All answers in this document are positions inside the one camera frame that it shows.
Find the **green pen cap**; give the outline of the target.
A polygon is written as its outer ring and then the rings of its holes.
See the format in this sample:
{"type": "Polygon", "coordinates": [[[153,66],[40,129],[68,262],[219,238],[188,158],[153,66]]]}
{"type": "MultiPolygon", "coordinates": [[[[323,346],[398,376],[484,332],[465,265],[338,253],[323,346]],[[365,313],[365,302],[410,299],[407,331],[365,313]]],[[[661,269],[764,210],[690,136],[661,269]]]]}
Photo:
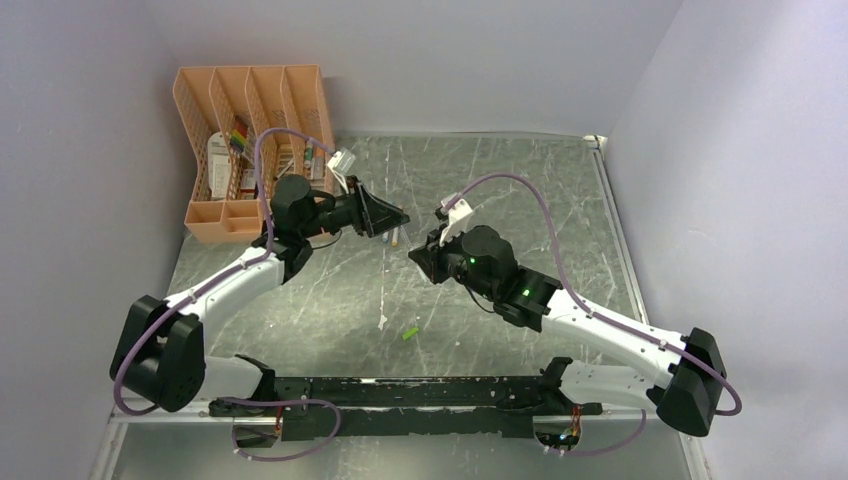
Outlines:
{"type": "Polygon", "coordinates": [[[413,327],[413,328],[407,330],[406,332],[404,332],[402,334],[401,338],[404,341],[407,341],[407,340],[411,339],[412,337],[414,337],[415,335],[417,335],[419,332],[420,332],[420,329],[418,327],[413,327]]]}

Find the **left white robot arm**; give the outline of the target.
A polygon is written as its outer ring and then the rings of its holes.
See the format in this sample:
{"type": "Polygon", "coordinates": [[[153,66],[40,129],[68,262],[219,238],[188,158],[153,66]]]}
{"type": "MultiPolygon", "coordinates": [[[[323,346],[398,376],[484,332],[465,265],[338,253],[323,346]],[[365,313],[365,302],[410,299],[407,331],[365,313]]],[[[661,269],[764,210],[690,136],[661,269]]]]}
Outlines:
{"type": "Polygon", "coordinates": [[[312,237],[350,227],[373,238],[409,222],[356,177],[344,183],[346,192],[334,196],[300,175],[283,177],[260,201],[261,235],[236,260],[182,292],[145,295],[131,305],[109,371],[123,413],[177,412],[196,399],[218,398],[254,416],[273,409],[274,370],[245,355],[215,357],[206,342],[257,297],[294,278],[313,254],[312,237]]]}

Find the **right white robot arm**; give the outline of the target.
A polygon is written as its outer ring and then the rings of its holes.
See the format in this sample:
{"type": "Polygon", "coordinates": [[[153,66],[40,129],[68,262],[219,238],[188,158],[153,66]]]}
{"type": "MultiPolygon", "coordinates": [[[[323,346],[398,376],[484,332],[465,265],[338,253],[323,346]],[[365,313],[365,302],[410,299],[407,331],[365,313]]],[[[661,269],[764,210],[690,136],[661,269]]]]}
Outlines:
{"type": "Polygon", "coordinates": [[[521,265],[511,244],[488,226],[446,243],[440,237],[431,231],[408,254],[428,281],[453,280],[490,301],[511,325],[577,340],[615,360],[599,367],[576,361],[544,382],[539,398],[548,412],[562,414],[575,403],[627,406],[651,410],[681,433],[708,435],[727,382],[711,333],[651,327],[572,296],[560,280],[521,265]]]}

